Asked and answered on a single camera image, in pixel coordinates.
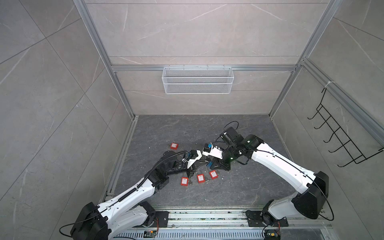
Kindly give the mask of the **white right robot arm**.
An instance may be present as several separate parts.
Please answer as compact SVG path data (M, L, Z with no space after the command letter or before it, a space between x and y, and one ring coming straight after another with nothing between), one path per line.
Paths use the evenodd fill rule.
M205 144L203 155L210 158L212 170L229 171L231 163L240 157L253 160L280 176L294 189L295 193L279 199L270 200L260 213L266 226L271 226L285 217L302 215L308 219L317 219L328 202L329 176L324 172L314 173L307 170L272 149L255 135L243 137L234 128L229 127L219 136L227 145L222 149L213 143Z

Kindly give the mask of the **red safety padlock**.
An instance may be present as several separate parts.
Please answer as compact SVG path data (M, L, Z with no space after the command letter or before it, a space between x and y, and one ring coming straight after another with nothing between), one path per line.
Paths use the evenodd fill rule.
M216 171L211 171L211 172L209 172L209 174L210 174L212 180L219 177Z
M177 143L172 143L171 146L170 146L170 148L173 149L173 150L177 150L177 149L178 149L178 146L179 146L179 144L177 144Z
M181 179L181 186L188 186L189 185L189 178L182 177Z
M204 183L206 181L205 175L204 174L197 175L197 180L199 184Z

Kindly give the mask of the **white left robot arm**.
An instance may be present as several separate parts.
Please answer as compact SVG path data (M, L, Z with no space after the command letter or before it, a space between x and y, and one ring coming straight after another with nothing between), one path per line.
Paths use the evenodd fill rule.
M190 172L202 158L200 150L169 151L155 163L138 183L118 196L95 205L85 205L69 237L73 240L111 240L126 229L136 226L149 227L156 211L146 202L169 182L169 176L182 171Z

